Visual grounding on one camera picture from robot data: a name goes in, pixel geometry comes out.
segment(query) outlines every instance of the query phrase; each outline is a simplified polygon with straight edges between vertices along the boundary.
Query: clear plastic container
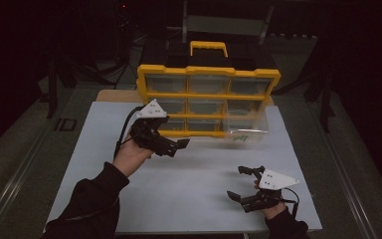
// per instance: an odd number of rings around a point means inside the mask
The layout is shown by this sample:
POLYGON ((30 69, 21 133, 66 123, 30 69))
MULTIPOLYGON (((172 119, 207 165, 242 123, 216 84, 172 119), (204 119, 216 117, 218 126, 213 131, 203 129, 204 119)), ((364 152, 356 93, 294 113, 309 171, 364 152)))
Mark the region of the clear plastic container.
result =
POLYGON ((230 116, 248 116, 260 110, 262 101, 227 100, 227 114, 230 116))
POLYGON ((218 131, 220 126, 219 119, 188 119, 189 131, 218 131))
POLYGON ((270 82, 270 78, 244 78, 235 77, 231 80, 229 94, 231 95, 263 95, 270 82))
POLYGON ((225 140, 233 142, 260 142, 269 133, 265 114, 252 119, 224 119, 225 140))
POLYGON ((158 98, 157 102, 169 115, 185 114, 186 99, 183 98, 158 98))
POLYGON ((185 129, 185 119, 170 118, 168 122, 163 123, 159 130, 182 131, 185 129))
POLYGON ((146 74, 145 82, 150 93, 185 93, 186 75, 146 74))
POLYGON ((224 106, 223 100, 188 100, 188 113, 192 115, 220 115, 224 106))
POLYGON ((196 94, 225 94, 229 78, 222 75, 191 75, 189 92, 196 94))

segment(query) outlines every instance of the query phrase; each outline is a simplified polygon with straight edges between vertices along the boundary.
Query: white table surface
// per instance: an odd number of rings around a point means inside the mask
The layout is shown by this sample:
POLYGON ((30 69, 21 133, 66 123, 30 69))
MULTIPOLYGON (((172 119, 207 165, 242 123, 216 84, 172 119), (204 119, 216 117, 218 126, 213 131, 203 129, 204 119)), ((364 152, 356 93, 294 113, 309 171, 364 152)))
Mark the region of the white table surface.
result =
MULTIPOLYGON (((68 204, 76 183, 94 178, 113 150, 124 120, 139 104, 93 103, 76 149, 55 199, 48 221, 68 204)), ((267 107, 269 134, 260 143, 226 143, 222 139, 192 137, 175 157, 153 155, 120 192, 119 233, 236 233, 267 230, 261 211, 245 213, 229 199, 227 190, 254 195, 253 175, 238 166, 260 167, 297 178, 291 187, 299 198, 298 220, 321 229, 305 179, 277 107, 267 107)), ((284 198, 295 199, 286 190, 284 198)))

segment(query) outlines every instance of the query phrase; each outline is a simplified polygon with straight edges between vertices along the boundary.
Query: floor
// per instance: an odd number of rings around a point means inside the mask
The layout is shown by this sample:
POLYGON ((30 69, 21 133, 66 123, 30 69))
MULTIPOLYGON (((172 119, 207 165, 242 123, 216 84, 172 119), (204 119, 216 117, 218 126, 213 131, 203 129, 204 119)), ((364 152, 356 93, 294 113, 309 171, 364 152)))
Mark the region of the floor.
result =
MULTIPOLYGON (((283 75, 278 88, 297 78, 314 44, 304 38, 267 39, 283 75)), ((121 71, 106 76, 113 82, 119 79, 117 89, 135 88, 139 52, 139 47, 131 49, 130 65, 121 78, 121 71)), ((108 88, 82 75, 77 78, 74 89, 59 86, 59 107, 52 119, 46 119, 47 104, 36 102, 0 138, 0 238, 39 238, 43 231, 89 107, 97 93, 108 88), (64 130, 58 119, 76 121, 77 126, 64 130)), ((310 238, 382 238, 382 180, 367 148, 338 95, 332 95, 334 116, 329 118, 330 133, 325 133, 318 123, 319 103, 306 102, 305 89, 302 85, 274 96, 274 101, 324 228, 309 232, 310 238)))

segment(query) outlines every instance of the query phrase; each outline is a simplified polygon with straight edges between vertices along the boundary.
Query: human hand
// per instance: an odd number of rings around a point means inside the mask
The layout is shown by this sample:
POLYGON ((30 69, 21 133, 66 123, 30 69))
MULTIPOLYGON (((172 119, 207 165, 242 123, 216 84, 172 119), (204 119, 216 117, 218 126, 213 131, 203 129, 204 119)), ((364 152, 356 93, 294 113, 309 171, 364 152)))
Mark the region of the human hand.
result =
POLYGON ((139 147, 128 135, 126 142, 119 148, 119 152, 113 160, 113 165, 119 169, 126 177, 130 177, 145 159, 150 158, 153 151, 139 147))
MULTIPOLYGON (((258 180, 255 180, 254 183, 255 183, 254 187, 257 189, 260 189, 260 187, 259 187, 260 182, 258 180)), ((285 203, 279 202, 278 205, 276 205, 276 206, 262 209, 262 212, 263 212, 263 214, 265 214, 265 216, 268 220, 271 220, 274 217, 276 217, 277 215, 279 215, 281 212, 285 211, 286 209, 287 209, 287 206, 285 205, 285 203)))

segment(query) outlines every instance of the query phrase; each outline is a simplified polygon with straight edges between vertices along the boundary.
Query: black sleeve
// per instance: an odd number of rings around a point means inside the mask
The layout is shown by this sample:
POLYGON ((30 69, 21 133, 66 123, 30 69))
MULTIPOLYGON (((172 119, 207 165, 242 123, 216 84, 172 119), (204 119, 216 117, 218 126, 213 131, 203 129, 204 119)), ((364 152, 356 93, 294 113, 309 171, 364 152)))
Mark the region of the black sleeve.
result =
POLYGON ((128 183, 125 175, 106 162, 95 179, 77 183, 68 206, 47 224, 42 238, 113 238, 119 217, 118 195, 128 183))
POLYGON ((273 219, 266 219, 266 224, 271 231, 269 239, 309 239, 306 223, 296 221, 287 208, 273 219))

